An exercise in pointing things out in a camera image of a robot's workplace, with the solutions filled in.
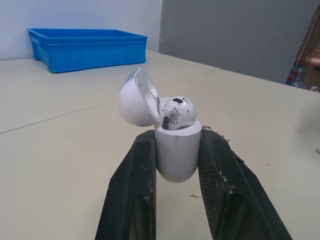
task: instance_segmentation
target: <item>dirty earbud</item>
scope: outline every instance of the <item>dirty earbud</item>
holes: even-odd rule
[[[165,103],[162,128],[170,131],[185,129],[195,124],[196,119],[193,104],[183,96],[174,96]]]

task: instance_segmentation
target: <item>white charging case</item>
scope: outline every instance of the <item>white charging case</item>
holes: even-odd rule
[[[167,181],[181,183],[197,169],[202,125],[197,118],[193,125],[183,129],[163,129],[161,116],[168,99],[170,97],[159,99],[155,85],[140,67],[121,87],[118,110],[132,125],[154,125],[156,167]]]

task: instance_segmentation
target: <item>blue plastic crate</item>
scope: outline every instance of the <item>blue plastic crate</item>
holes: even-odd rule
[[[146,62],[146,36],[107,29],[28,31],[34,59],[53,73]]]

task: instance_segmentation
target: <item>table surface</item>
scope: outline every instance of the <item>table surface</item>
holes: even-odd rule
[[[59,74],[0,61],[0,239],[94,239],[110,178],[152,129],[117,111],[138,67],[160,97],[186,96],[230,140],[293,239],[318,239],[320,94],[150,51],[145,64]],[[197,172],[180,184],[157,176],[156,217],[158,240],[211,239]]]

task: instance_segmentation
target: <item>water bottle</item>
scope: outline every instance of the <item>water bottle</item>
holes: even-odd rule
[[[304,85],[303,80],[300,77],[299,71],[294,70],[293,75],[294,75],[294,80],[292,81],[291,86],[299,88],[299,89],[304,89],[305,85]]]
[[[293,66],[291,68],[289,75],[294,75],[294,71],[299,72],[300,80],[303,82],[305,79],[305,75],[307,74],[307,69],[304,67],[304,61],[302,59],[298,61],[296,66]]]
[[[288,76],[288,78],[287,78],[287,80],[286,80],[286,82],[285,82],[285,85],[289,85],[289,86],[291,86],[291,84],[292,84],[292,82],[293,82],[293,80],[295,79],[295,77],[294,76]]]

